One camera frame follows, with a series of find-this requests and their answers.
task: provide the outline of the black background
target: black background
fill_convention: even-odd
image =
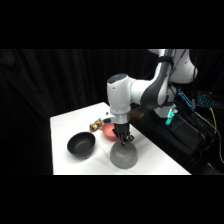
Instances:
[[[224,50],[196,51],[199,89],[224,95]],[[156,61],[145,49],[1,49],[2,174],[52,174],[50,117],[107,102],[112,75],[138,79]]]

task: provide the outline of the green light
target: green light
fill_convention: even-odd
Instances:
[[[166,125],[170,125],[171,121],[172,121],[172,119],[168,118],[167,121],[166,121]]]
[[[173,112],[173,108],[170,109],[169,114],[167,116],[167,121],[166,121],[166,125],[170,125],[173,117],[174,117],[175,113]]]

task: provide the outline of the red object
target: red object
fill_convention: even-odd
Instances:
[[[105,137],[111,141],[117,141],[117,137],[113,132],[114,124],[104,124],[102,131],[105,135]]]

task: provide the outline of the table surface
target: table surface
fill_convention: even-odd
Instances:
[[[135,137],[133,144],[139,158],[129,170],[112,164],[110,150],[115,142],[106,139],[100,130],[93,133],[96,144],[88,159],[78,159],[69,153],[68,141],[80,132],[89,132],[89,125],[108,111],[109,106],[100,103],[50,119],[54,175],[190,175],[132,125],[130,132]]]

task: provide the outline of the black bowl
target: black bowl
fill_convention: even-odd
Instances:
[[[93,152],[96,139],[89,132],[82,132],[72,137],[67,145],[68,151],[77,157],[84,157]]]

